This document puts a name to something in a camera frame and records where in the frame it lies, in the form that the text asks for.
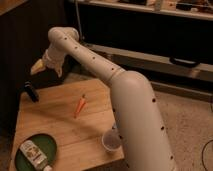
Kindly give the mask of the white wrapped gripper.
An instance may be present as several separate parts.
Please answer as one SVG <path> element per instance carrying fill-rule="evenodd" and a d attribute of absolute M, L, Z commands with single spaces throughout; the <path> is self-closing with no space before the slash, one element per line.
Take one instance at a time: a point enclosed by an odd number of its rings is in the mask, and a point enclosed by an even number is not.
<path fill-rule="evenodd" d="M 53 44 L 45 50 L 42 60 L 39 59 L 32 67 L 30 74 L 35 75 L 42 72 L 46 67 L 56 70 L 58 77 L 62 77 L 63 71 L 62 66 L 64 64 L 66 53 Z"/>

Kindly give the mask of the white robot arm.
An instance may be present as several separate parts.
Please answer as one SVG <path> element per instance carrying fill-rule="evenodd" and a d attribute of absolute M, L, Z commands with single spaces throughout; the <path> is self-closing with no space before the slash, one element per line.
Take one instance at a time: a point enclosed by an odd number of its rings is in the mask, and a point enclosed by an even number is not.
<path fill-rule="evenodd" d="M 61 75 L 64 58 L 72 56 L 109 87 L 127 170 L 178 171 L 150 81 L 82 45 L 73 27 L 52 27 L 48 39 L 49 47 L 31 73 L 49 68 Z"/>

